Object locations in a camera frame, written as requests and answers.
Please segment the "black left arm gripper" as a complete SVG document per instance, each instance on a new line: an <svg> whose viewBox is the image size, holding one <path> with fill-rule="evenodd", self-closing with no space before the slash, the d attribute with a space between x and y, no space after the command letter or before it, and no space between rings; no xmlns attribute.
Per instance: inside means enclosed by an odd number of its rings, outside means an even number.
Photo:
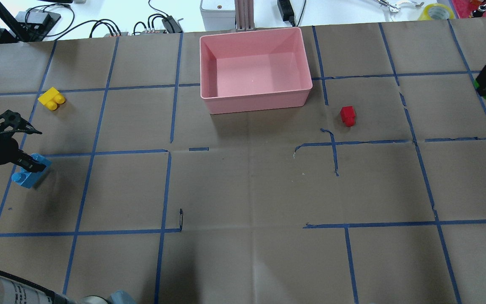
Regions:
<svg viewBox="0 0 486 304"><path fill-rule="evenodd" d="M13 138L15 133L42 134L31 123L22 119L21 114L6 110L0 115L0 165L13 163L26 172L38 173L46 169L44 156L31 155L19 149L19 143Z"/></svg>

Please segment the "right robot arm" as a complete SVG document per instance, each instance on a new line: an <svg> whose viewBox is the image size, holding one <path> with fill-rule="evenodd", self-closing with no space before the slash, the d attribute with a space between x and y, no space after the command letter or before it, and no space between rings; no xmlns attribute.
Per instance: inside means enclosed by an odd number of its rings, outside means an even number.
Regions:
<svg viewBox="0 0 486 304"><path fill-rule="evenodd" d="M313 76L304 107L211 116L189 60L77 85L0 71L43 135L0 169L0 270L64 302L486 304L486 101L467 71Z"/></svg>

